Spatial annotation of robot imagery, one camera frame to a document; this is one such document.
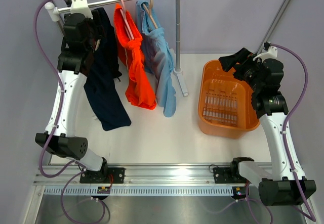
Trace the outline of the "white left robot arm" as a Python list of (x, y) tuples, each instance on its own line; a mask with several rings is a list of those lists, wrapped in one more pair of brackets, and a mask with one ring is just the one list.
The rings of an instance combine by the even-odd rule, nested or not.
[(102, 21), (97, 10), (89, 15), (80, 12), (64, 16), (64, 36), (58, 56), (57, 94), (48, 125), (37, 133), (35, 142), (41, 146), (39, 165), (45, 152), (69, 159), (91, 171), (98, 183), (108, 179), (109, 171), (103, 167), (103, 158), (88, 148), (88, 140), (75, 135), (76, 114), (80, 93), (94, 62), (94, 53), (104, 38)]

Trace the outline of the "pink plastic hanger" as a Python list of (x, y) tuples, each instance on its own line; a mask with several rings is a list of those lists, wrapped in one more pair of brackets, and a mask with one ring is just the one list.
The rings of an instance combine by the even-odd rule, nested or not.
[(125, 30), (127, 32), (127, 35), (129, 37), (130, 40), (133, 40), (134, 39), (134, 36), (132, 34), (132, 31), (130, 29), (130, 26), (128, 24), (128, 21), (127, 21), (127, 17), (126, 17), (126, 7), (125, 7), (125, 3), (124, 3), (124, 0), (120, 0), (121, 2), (121, 6), (122, 6), (122, 9), (121, 9), (121, 15), (123, 17), (123, 20), (124, 20), (124, 25), (125, 25)]

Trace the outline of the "light blue shorts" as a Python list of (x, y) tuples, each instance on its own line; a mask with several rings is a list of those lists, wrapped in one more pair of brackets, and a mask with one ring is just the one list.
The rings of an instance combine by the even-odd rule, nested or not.
[(142, 36), (141, 50), (144, 54), (145, 70), (156, 78), (155, 96), (158, 105), (164, 108), (164, 116), (172, 117), (177, 105), (171, 77), (175, 68), (174, 57), (155, 11), (152, 11), (150, 18), (145, 10), (147, 7), (147, 1), (136, 2), (136, 26)]

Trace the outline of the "beige wooden hanger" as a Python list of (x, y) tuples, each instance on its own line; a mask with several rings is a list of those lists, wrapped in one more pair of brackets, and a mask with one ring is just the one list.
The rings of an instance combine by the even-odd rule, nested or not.
[(100, 46), (100, 42), (101, 42), (101, 39), (98, 39), (98, 40), (96, 41), (95, 51), (99, 48), (99, 46)]

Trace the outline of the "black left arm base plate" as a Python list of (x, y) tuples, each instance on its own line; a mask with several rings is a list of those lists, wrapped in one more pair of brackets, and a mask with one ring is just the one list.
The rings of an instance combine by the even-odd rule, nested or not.
[(125, 179), (125, 168), (108, 167), (101, 171), (89, 171), (81, 174), (81, 184), (123, 184)]

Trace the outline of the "navy blue shorts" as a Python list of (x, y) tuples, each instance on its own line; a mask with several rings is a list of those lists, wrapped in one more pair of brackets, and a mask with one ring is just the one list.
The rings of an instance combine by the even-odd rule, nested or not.
[(114, 80), (122, 76), (119, 71), (117, 42), (114, 28), (104, 8), (97, 8), (103, 25), (104, 37), (94, 52), (94, 63), (88, 74), (84, 90), (89, 104), (104, 131), (130, 126), (131, 120), (115, 89)]

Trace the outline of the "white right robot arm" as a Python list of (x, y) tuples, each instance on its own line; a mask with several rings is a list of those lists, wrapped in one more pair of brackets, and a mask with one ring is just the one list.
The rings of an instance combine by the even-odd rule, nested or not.
[(252, 158), (234, 158), (229, 176), (235, 182), (245, 178), (257, 187), (265, 206), (299, 206), (306, 204), (316, 184), (306, 178), (294, 148), (289, 128), (291, 111), (279, 91), (284, 65), (276, 57), (277, 47), (267, 46), (259, 55), (242, 48), (219, 58), (223, 71), (234, 69), (234, 78), (252, 89), (252, 106), (264, 129), (272, 163), (272, 173), (268, 173)]

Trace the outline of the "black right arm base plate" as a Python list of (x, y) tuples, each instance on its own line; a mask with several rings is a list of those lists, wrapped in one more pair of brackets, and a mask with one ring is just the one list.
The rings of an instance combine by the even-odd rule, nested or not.
[(247, 180), (230, 167), (214, 167), (213, 177), (216, 184), (245, 184)]

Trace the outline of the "orange shorts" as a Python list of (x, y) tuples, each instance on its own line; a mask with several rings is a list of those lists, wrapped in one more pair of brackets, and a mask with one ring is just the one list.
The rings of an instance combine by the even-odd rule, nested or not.
[(122, 6), (117, 4), (113, 21), (117, 37), (118, 58), (128, 71), (129, 85), (125, 95), (133, 106), (153, 110), (156, 107), (155, 93), (144, 70), (144, 55), (141, 51), (142, 36), (130, 12), (126, 11), (126, 20), (134, 38), (128, 37), (121, 10)]

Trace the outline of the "tan wooden hanger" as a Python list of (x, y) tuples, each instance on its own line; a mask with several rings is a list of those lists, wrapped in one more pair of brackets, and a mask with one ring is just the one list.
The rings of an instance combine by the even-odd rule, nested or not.
[(154, 20), (154, 18), (152, 16), (153, 5), (154, 5), (153, 0), (149, 0), (148, 7), (145, 4), (143, 4), (143, 8), (146, 11), (146, 13), (148, 14), (148, 16), (149, 16), (150, 20), (152, 21), (155, 29), (158, 29), (158, 25), (157, 25), (157, 23), (155, 22), (155, 20)]

